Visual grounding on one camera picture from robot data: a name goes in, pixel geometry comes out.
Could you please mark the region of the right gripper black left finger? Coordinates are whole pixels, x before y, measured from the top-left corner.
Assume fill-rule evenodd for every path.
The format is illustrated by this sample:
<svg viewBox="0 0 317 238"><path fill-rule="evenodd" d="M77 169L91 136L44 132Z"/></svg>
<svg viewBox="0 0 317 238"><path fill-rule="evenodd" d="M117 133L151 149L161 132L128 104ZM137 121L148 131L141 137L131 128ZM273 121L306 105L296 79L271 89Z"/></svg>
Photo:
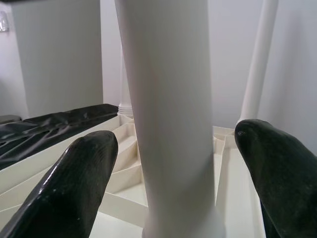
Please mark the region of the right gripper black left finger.
<svg viewBox="0 0 317 238"><path fill-rule="evenodd" d="M108 130L73 141L0 231L0 238L89 238L118 155Z"/></svg>

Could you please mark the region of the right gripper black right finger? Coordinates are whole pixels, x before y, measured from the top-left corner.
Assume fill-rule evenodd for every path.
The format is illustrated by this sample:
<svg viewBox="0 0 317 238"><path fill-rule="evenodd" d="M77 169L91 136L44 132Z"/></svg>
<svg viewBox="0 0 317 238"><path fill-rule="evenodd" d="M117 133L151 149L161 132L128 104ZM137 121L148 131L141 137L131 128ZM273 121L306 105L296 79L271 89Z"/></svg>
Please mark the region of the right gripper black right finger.
<svg viewBox="0 0 317 238"><path fill-rule="evenodd" d="M267 121L245 119L236 145L274 238L317 238L317 156Z"/></svg>

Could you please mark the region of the white wall switch panel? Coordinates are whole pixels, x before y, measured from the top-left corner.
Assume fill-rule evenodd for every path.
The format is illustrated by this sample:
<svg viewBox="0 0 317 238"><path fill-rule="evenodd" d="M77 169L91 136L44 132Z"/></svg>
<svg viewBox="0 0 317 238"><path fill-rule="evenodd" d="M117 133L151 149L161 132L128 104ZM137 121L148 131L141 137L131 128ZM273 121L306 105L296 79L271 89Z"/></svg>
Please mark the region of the white wall switch panel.
<svg viewBox="0 0 317 238"><path fill-rule="evenodd" d="M9 31L9 22L7 18L7 14L4 11L0 11L0 32L8 32Z"/></svg>

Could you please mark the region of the white plastic table leg tube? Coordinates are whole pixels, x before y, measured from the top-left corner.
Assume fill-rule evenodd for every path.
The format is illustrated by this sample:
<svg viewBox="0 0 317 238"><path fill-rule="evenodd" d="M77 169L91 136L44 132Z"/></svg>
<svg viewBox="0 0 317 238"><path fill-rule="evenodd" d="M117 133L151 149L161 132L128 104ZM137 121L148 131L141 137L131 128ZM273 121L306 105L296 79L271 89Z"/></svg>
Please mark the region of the white plastic table leg tube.
<svg viewBox="0 0 317 238"><path fill-rule="evenodd" d="M208 0L115 0L148 201L143 238L225 238Z"/></svg>
<svg viewBox="0 0 317 238"><path fill-rule="evenodd" d="M279 0L263 0L245 95L238 121L256 119L258 116L278 3Z"/></svg>
<svg viewBox="0 0 317 238"><path fill-rule="evenodd" d="M133 118L123 50L121 50L120 103L118 106L118 114Z"/></svg>

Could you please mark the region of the white plastic children table top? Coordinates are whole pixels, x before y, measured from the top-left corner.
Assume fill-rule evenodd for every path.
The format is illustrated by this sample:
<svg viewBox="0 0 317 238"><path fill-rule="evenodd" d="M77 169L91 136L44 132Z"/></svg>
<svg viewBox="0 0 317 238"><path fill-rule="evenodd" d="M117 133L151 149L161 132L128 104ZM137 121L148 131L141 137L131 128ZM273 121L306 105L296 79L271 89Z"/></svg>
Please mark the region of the white plastic children table top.
<svg viewBox="0 0 317 238"><path fill-rule="evenodd" d="M112 131L118 157L90 238L141 238L148 212L147 195L134 121L116 116L87 130ZM226 238L266 238L259 198L229 128L214 127L215 204ZM68 138L0 171L0 230L66 148Z"/></svg>

